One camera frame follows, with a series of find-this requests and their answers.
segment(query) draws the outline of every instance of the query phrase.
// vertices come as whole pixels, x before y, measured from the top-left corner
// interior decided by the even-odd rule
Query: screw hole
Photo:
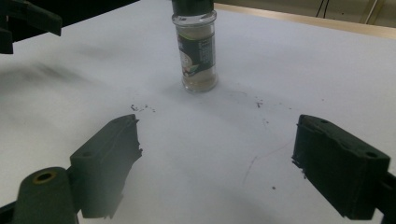
[[[376,158],[376,154],[374,152],[366,152],[366,155],[371,157],[371,158]]]
[[[51,179],[55,178],[55,176],[56,176],[56,172],[47,171],[45,173],[36,175],[35,178],[33,179],[33,183],[45,184],[45,183],[51,181]]]

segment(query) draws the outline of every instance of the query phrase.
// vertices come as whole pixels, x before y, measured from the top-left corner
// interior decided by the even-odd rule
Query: black lid
[[[213,0],[172,0],[174,13],[179,16],[198,16],[213,11]]]

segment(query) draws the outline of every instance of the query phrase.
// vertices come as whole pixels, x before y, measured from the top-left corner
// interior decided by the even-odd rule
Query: white surface
[[[193,95],[171,14],[144,0],[0,56],[0,203],[136,113],[144,154],[119,211],[80,223],[349,223],[291,163],[295,124],[328,119],[395,158],[396,41],[219,11],[219,85]]]

